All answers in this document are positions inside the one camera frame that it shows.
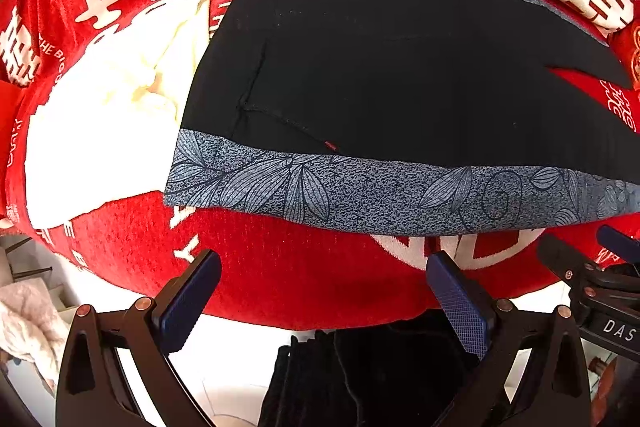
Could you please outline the black pants with blue waistband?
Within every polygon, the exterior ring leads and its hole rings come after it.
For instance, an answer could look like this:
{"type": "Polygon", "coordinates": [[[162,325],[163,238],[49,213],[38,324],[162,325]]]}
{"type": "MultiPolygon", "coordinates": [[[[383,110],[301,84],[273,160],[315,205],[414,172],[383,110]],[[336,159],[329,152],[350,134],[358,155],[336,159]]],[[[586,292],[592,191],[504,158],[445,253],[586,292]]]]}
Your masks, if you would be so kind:
{"type": "Polygon", "coordinates": [[[232,0],[164,196],[383,235],[633,215],[629,85],[544,0],[232,0]]]}

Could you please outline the pink white crumpled cloth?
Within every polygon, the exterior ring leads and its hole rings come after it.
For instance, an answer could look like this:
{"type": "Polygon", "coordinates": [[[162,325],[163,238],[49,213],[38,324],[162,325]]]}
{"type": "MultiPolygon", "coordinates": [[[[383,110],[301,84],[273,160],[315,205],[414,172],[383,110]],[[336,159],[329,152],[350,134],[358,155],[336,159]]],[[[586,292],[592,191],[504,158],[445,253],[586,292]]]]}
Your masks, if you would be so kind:
{"type": "Polygon", "coordinates": [[[55,309],[41,279],[1,287],[1,349],[35,365],[55,395],[70,326],[55,309]]]}

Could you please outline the operator black trousers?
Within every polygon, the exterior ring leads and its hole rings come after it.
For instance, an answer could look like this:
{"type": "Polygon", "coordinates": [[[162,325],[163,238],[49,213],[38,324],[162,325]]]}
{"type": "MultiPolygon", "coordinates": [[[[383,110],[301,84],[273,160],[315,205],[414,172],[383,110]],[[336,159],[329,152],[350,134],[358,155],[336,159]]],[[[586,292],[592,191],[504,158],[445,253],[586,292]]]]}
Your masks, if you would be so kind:
{"type": "Polygon", "coordinates": [[[478,360],[444,312],[314,332],[280,347],[262,426],[431,426],[478,360]]]}

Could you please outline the red embroidered pillow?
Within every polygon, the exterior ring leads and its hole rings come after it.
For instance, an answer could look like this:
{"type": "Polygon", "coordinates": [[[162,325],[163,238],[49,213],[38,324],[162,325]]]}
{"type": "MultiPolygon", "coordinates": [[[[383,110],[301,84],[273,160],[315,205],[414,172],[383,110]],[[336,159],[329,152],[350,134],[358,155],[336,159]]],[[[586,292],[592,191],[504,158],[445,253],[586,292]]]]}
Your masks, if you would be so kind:
{"type": "Polygon", "coordinates": [[[635,18],[608,37],[608,44],[628,72],[632,89],[640,91],[640,22],[635,18]]]}

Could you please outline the white folded cloth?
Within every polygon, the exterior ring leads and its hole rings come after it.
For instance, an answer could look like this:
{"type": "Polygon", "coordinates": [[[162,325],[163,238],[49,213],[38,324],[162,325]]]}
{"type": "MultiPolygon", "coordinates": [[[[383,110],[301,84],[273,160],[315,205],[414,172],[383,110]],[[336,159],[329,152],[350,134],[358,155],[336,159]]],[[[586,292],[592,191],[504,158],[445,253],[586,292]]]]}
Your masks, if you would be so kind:
{"type": "Polygon", "coordinates": [[[52,229],[107,202],[162,191],[209,44],[210,0],[160,0],[114,25],[29,119],[26,211],[52,229]]]}

